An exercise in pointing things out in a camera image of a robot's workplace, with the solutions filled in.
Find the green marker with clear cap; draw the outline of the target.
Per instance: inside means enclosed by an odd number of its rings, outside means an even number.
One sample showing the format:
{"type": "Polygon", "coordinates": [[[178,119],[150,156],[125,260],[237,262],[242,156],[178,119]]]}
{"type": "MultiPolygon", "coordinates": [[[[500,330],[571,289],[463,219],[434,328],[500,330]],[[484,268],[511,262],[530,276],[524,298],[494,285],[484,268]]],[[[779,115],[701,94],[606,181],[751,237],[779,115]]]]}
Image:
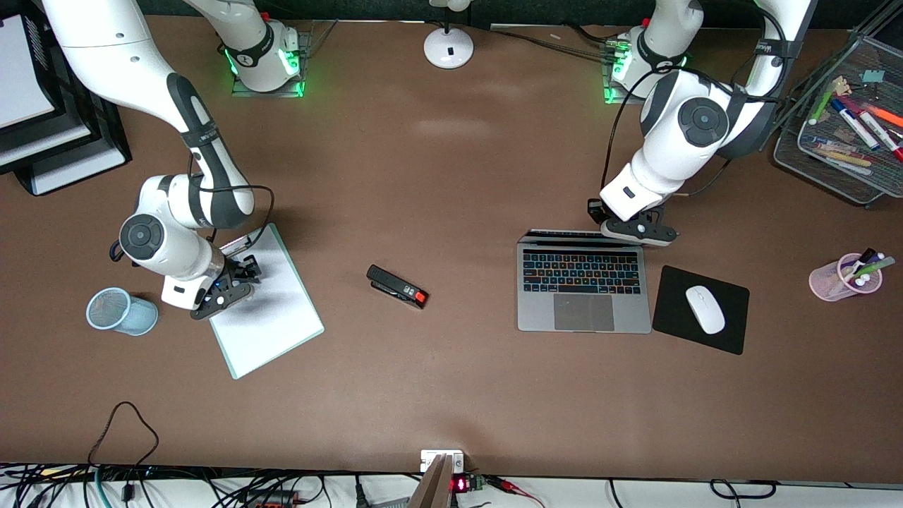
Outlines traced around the green marker with clear cap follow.
{"type": "Polygon", "coordinates": [[[886,257],[883,262],[874,264],[870,267],[861,268],[852,279],[856,279],[856,277],[862,277],[864,274],[871,274],[877,272],[878,270],[883,270],[884,267],[889,267],[895,263],[895,259],[893,257],[886,257]]]}

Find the green tray marker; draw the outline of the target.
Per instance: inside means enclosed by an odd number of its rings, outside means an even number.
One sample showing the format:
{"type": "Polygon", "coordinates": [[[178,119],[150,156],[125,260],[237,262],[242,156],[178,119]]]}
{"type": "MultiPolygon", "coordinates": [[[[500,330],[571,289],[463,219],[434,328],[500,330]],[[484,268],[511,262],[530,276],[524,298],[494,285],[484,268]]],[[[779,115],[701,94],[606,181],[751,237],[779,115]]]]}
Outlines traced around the green tray marker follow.
{"type": "Polygon", "coordinates": [[[814,126],[820,121],[825,113],[826,106],[829,105],[834,93],[835,91],[833,91],[833,89],[826,90],[825,93],[816,100],[815,106],[813,106],[809,118],[807,119],[807,125],[814,126]]]}

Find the blue mesh pen cup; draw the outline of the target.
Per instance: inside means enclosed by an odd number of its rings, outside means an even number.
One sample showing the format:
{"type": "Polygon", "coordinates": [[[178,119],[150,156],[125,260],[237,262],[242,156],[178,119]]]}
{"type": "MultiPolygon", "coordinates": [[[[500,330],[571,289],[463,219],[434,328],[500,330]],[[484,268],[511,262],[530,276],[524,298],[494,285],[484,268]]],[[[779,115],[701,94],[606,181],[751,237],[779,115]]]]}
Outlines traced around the blue mesh pen cup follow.
{"type": "Polygon", "coordinates": [[[132,296],[121,287],[107,287],[87,303],[86,319],[97,330],[123,332],[139,337],[152,330],[158,321],[155,304],[132,296]]]}

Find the orange highlighter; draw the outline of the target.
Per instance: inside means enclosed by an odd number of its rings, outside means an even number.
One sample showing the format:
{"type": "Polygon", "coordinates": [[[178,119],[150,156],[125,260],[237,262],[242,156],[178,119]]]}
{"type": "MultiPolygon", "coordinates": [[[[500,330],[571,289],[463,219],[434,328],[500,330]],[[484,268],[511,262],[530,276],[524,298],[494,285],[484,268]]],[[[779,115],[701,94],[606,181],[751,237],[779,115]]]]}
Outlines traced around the orange highlighter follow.
{"type": "Polygon", "coordinates": [[[890,123],[897,128],[903,128],[903,116],[897,115],[889,110],[883,109],[882,107],[871,105],[867,101],[861,101],[859,103],[859,106],[863,111],[870,112],[872,116],[876,116],[876,118],[890,123]]]}

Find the white paper stack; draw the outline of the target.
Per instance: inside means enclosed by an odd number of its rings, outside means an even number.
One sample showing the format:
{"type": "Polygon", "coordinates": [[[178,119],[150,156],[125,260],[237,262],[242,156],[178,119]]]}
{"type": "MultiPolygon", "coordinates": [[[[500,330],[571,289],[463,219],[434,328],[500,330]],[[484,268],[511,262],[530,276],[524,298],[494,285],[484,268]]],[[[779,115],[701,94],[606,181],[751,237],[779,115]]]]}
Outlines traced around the white paper stack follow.
{"type": "Polygon", "coordinates": [[[0,130],[0,174],[35,163],[46,151],[54,151],[92,134],[78,112],[10,126],[0,130]]]}
{"type": "Polygon", "coordinates": [[[20,14],[0,20],[0,130],[56,109],[39,78],[48,71],[32,42],[32,23],[20,14]]]}
{"type": "Polygon", "coordinates": [[[100,139],[33,164],[23,186],[32,195],[48,194],[119,167],[127,161],[125,151],[100,139]]]}

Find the black stacked paper tray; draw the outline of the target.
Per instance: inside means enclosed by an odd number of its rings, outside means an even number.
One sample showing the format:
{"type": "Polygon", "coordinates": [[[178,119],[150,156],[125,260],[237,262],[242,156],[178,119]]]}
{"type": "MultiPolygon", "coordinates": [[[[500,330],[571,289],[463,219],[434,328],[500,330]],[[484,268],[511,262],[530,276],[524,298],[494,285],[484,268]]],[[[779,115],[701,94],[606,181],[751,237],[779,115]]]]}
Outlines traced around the black stacked paper tray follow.
{"type": "MultiPolygon", "coordinates": [[[[33,123],[50,119],[64,113],[73,113],[76,111],[80,114],[81,119],[85,124],[90,127],[92,132],[87,138],[77,140],[70,145],[65,145],[63,148],[55,149],[54,151],[46,151],[35,163],[48,157],[52,157],[52,155],[61,154],[73,148],[80,147],[81,145],[104,139],[126,152],[128,161],[125,164],[128,164],[131,161],[131,151],[127,145],[125,129],[123,129],[121,116],[119,115],[117,107],[110,101],[102,99],[102,97],[89,91],[78,80],[74,71],[71,70],[70,64],[68,64],[62,54],[61,48],[59,48],[59,45],[54,38],[54,33],[52,33],[51,28],[49,28],[49,25],[46,22],[46,18],[40,10],[30,8],[25,6],[25,4],[22,6],[0,8],[0,20],[15,16],[16,14],[20,14],[32,23],[32,37],[39,38],[39,41],[35,40],[32,42],[33,49],[35,49],[37,56],[45,58],[48,67],[48,71],[44,76],[39,78],[39,81],[41,81],[41,84],[46,87],[49,95],[51,95],[51,98],[56,105],[56,109],[44,116],[39,116],[39,118],[28,120],[14,126],[23,126],[30,122],[33,123]]],[[[12,176],[16,177],[20,185],[25,188],[25,186],[23,186],[25,178],[29,176],[31,167],[35,163],[10,171],[9,173],[0,174],[0,176],[12,174],[12,176]]]]}

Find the orange and black connector strip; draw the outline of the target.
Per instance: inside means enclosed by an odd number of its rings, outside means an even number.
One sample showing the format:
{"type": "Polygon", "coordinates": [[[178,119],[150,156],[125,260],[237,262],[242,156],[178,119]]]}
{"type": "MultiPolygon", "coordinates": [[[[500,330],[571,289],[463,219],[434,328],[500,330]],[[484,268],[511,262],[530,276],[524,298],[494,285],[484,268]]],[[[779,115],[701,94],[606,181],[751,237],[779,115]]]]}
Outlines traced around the orange and black connector strip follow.
{"type": "Polygon", "coordinates": [[[299,502],[293,490],[248,490],[241,501],[242,508],[293,508],[299,502]]]}

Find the white computer mouse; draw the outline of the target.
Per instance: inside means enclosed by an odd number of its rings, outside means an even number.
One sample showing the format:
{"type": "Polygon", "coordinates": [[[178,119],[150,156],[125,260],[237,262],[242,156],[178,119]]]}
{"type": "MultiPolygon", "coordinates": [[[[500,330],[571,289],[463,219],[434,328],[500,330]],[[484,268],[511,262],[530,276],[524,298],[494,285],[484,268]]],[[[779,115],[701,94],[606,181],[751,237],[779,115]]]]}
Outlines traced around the white computer mouse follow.
{"type": "Polygon", "coordinates": [[[686,290],[686,300],[703,332],[714,335],[725,328],[725,315],[708,287],[702,285],[689,287],[686,290]]]}

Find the yellow marker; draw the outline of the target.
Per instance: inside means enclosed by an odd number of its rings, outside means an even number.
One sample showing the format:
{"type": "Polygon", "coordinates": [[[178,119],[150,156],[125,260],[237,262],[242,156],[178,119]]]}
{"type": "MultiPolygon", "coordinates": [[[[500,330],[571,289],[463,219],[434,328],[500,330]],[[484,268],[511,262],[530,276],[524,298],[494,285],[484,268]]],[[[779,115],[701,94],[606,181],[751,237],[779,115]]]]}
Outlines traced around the yellow marker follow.
{"type": "Polygon", "coordinates": [[[856,153],[846,153],[825,148],[816,148],[815,152],[822,155],[823,157],[841,161],[845,164],[857,165],[858,167],[870,167],[872,165],[872,161],[870,159],[864,157],[864,155],[856,153]]]}

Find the pink mesh pen cup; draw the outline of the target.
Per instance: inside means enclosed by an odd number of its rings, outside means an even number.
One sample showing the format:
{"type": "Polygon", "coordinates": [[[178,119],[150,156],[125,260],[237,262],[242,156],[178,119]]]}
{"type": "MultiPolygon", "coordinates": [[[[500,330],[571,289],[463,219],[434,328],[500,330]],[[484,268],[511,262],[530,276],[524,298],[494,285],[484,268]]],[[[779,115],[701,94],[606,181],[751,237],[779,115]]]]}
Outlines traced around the pink mesh pen cup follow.
{"type": "Polygon", "coordinates": [[[860,254],[847,253],[839,260],[829,263],[809,274],[808,283],[813,295],[826,302],[838,302],[842,299],[854,296],[873,294],[883,285],[883,271],[868,274],[871,278],[864,286],[857,286],[855,279],[846,281],[845,263],[855,262],[860,254]]]}

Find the silver laptop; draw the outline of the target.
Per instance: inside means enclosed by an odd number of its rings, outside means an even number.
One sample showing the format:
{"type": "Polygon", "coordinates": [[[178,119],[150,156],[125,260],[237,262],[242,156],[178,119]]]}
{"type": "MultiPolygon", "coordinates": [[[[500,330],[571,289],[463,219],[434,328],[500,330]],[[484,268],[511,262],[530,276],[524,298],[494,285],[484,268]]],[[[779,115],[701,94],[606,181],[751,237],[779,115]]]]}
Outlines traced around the silver laptop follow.
{"type": "Polygon", "coordinates": [[[600,232],[529,229],[517,241],[517,328],[649,334],[642,245],[600,232]]]}

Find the blue capped whiteboard marker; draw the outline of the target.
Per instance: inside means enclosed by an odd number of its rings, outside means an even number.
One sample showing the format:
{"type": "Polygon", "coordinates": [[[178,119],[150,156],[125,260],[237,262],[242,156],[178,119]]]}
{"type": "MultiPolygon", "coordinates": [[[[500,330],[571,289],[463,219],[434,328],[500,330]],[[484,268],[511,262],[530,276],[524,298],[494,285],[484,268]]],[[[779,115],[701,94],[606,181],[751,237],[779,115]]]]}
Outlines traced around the blue capped whiteboard marker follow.
{"type": "Polygon", "coordinates": [[[831,97],[830,104],[831,107],[844,119],[846,124],[850,128],[854,129],[856,135],[858,135],[861,141],[864,142],[864,144],[867,145],[867,147],[870,148],[871,151],[876,151],[878,150],[878,148],[880,148],[880,143],[877,141],[877,139],[874,138],[870,130],[868,130],[867,127],[860,122],[858,116],[856,116],[855,113],[851,109],[849,109],[844,101],[842,101],[841,97],[833,95],[831,97]]]}

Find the white lamp base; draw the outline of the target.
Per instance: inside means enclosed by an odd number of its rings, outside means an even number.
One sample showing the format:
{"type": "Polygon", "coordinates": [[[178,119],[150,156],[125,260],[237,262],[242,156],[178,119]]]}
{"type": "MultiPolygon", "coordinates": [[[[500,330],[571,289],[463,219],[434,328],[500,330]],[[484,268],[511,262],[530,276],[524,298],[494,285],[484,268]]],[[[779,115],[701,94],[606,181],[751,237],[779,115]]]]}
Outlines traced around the white lamp base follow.
{"type": "Polygon", "coordinates": [[[429,5],[443,10],[441,26],[425,38],[423,53],[427,61],[438,68],[460,68],[474,53],[474,43],[467,32],[452,27],[452,13],[470,9],[472,0],[428,0],[429,5]]]}

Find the black stapler with red end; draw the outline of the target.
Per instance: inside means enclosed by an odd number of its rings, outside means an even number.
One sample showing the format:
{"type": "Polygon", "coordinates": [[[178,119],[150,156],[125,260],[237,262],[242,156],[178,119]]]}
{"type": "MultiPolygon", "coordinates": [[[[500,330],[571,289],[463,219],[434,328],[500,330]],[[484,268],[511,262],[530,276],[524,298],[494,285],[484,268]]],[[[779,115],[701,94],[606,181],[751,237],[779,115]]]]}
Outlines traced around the black stapler with red end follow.
{"type": "Polygon", "coordinates": [[[371,287],[374,287],[374,289],[377,289],[388,296],[393,296],[399,301],[408,303],[414,308],[420,310],[424,309],[427,300],[429,299],[429,293],[419,286],[413,285],[413,283],[404,279],[400,279],[396,274],[387,272],[377,265],[371,265],[365,276],[370,280],[370,285],[371,287]]]}

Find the grey mounting post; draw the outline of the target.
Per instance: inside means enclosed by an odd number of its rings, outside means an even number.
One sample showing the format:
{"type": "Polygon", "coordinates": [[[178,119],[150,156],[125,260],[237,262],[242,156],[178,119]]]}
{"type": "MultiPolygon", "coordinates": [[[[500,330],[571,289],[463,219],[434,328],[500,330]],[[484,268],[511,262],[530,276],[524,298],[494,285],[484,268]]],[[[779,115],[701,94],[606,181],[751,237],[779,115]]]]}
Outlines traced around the grey mounting post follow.
{"type": "Polygon", "coordinates": [[[435,454],[406,508],[449,508],[454,489],[454,465],[453,454],[435,454]]]}

